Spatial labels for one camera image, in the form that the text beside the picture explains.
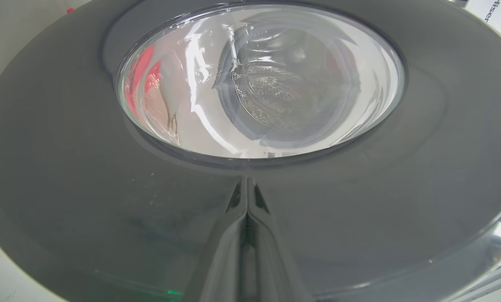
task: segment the washing machine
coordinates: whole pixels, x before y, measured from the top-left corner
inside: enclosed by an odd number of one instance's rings
[[[0,76],[0,248],[70,302],[450,299],[501,264],[501,36],[444,1],[88,3]]]

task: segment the plastic surface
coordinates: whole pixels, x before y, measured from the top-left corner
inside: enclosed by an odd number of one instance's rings
[[[399,51],[404,98],[348,145],[260,165],[151,141],[118,103],[114,79],[133,45],[215,4],[92,2],[7,67],[0,245],[22,269],[73,302],[182,300],[242,175],[258,184],[314,301],[431,302],[500,263],[492,29],[448,3],[313,2]]]

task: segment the green indicator light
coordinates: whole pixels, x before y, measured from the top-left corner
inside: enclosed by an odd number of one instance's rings
[[[181,291],[168,291],[167,294],[173,294],[174,296],[183,296]]]

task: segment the washing machine door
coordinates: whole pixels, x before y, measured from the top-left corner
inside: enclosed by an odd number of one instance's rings
[[[0,245],[66,300],[436,301],[501,262],[501,37],[426,0],[99,0],[0,77]]]

